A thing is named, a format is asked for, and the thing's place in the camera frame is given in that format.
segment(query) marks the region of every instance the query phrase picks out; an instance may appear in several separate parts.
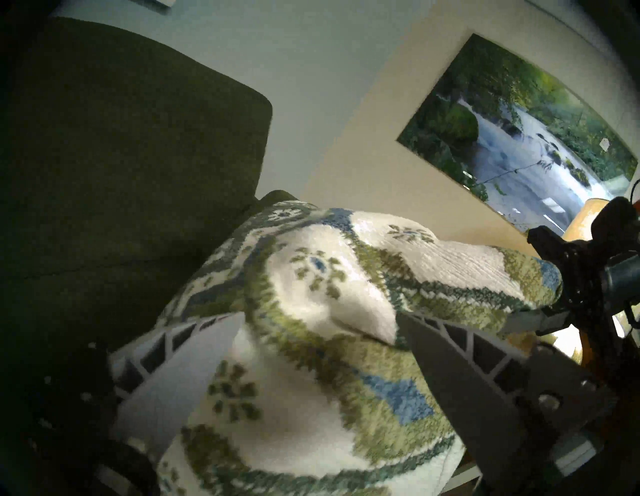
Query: moss-covered rock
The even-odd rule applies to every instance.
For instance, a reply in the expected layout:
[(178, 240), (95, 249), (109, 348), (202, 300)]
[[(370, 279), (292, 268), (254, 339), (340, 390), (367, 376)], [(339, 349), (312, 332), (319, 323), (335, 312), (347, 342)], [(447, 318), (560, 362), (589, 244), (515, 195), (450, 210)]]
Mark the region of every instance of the moss-covered rock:
[(468, 146), (478, 139), (476, 116), (459, 103), (433, 99), (426, 112), (425, 124), (440, 139), (456, 148)]

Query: couch cushion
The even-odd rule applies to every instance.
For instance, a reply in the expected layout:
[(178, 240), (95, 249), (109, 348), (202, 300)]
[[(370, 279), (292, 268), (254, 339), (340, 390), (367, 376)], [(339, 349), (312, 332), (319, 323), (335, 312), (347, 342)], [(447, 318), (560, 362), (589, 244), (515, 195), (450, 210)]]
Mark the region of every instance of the couch cushion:
[(271, 104), (155, 41), (51, 19), (9, 105), (3, 276), (204, 256), (255, 201)]

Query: white wall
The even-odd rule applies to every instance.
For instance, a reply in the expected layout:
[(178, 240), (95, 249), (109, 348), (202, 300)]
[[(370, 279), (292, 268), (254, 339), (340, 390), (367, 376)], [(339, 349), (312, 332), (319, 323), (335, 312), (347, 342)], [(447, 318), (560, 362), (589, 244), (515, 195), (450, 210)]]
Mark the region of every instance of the white wall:
[(433, 0), (66, 0), (57, 15), (141, 34), (244, 83), (273, 105), (256, 195), (299, 196), (410, 24)]
[(442, 239), (535, 253), (490, 207), (396, 141), (473, 32), (556, 76), (640, 156), (640, 101), (617, 62), (523, 0), (447, 0), (413, 26), (301, 198), (400, 215)]

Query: blue pattern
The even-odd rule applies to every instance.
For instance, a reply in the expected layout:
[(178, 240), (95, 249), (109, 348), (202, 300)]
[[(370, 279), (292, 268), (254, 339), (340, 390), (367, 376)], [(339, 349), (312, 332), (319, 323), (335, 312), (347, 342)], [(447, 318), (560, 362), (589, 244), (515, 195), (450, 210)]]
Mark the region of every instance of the blue pattern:
[(560, 271), (551, 262), (536, 259), (542, 272), (542, 285), (555, 291), (560, 286)]
[(355, 233), (353, 232), (353, 225), (351, 224), (351, 214), (353, 214), (352, 210), (329, 209), (326, 217), (320, 219), (318, 224), (335, 227), (342, 232), (347, 232), (355, 236)]
[(432, 407), (427, 404), (426, 398), (418, 391), (413, 380), (401, 379), (391, 382), (379, 376), (365, 374), (360, 374), (360, 377), (378, 398), (389, 404), (401, 426), (433, 415)]
[(322, 274), (326, 272), (326, 265), (322, 260), (317, 259), (315, 257), (311, 257), (310, 260), (311, 260), (311, 263), (316, 266), (316, 269), (322, 272)]

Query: lamp shade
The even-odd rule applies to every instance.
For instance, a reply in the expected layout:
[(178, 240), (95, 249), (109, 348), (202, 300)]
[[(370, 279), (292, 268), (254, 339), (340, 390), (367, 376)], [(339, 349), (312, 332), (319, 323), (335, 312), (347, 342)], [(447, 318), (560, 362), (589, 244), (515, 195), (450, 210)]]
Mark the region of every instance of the lamp shade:
[(590, 198), (584, 202), (584, 206), (569, 224), (562, 239), (565, 241), (576, 241), (577, 239), (590, 241), (591, 224), (608, 203), (608, 200), (602, 200), (601, 198)]

